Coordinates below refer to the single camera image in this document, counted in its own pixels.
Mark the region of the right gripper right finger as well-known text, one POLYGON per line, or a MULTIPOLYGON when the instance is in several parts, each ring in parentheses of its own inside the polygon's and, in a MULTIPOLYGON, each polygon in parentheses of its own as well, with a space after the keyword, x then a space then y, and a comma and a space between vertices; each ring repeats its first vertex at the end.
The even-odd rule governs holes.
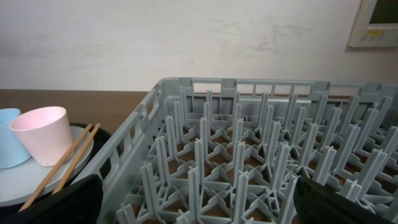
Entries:
POLYGON ((392 224, 308 177, 297 179, 294 205, 300 224, 392 224))

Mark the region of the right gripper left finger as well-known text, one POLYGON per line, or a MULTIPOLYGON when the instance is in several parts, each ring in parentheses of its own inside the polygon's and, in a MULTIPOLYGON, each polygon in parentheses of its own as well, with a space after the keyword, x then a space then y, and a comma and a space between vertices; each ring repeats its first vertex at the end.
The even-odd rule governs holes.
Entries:
POLYGON ((2 217, 1 223, 96 223, 102 200, 103 181, 91 174, 21 212, 2 217))

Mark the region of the wooden chopstick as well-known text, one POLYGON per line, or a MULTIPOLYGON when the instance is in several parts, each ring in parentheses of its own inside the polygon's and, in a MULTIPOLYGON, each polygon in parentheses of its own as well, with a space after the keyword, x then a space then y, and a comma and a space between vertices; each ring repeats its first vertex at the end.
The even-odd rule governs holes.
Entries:
POLYGON ((53 194, 61 191, 64 187, 64 185, 66 184, 67 180, 69 179, 69 177, 71 176, 71 174, 73 173, 76 165, 78 164, 79 160, 81 159, 82 155, 84 155, 87 147, 89 146, 91 140, 94 138, 95 134, 97 133, 97 131, 100 128, 100 124, 97 123, 92 132, 90 133, 88 139, 85 141, 83 147, 78 151, 78 154, 76 155, 76 157, 74 158, 73 162, 70 164, 70 166, 68 167, 68 170, 65 172, 64 176, 62 177, 62 179, 60 180, 60 182, 58 183, 57 187, 54 189, 54 191, 52 192, 53 194))
POLYGON ((23 206, 19 209, 19 212, 21 212, 24 209, 27 209, 33 202, 34 200, 39 196, 39 194, 44 190, 48 182, 52 179, 52 177, 57 173, 59 168, 63 165, 63 163, 69 158, 70 155, 72 155, 73 152, 76 151, 76 148, 78 145, 82 142, 82 140, 85 138, 87 133, 90 131, 92 128, 92 124, 89 124, 84 131, 80 134, 80 136, 77 138, 77 140, 68 148, 66 153, 60 158, 60 160, 52 167, 50 172, 45 176, 45 178, 41 181, 41 183, 38 185, 38 187, 34 190, 30 198, 23 204, 23 206))

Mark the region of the pink cup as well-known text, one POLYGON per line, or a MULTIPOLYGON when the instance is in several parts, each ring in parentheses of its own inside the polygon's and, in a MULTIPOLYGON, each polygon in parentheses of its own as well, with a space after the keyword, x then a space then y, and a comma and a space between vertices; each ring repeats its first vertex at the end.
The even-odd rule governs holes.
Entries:
POLYGON ((23 113, 9 127, 35 161, 45 167, 54 166, 73 143, 67 111, 61 106, 23 113))

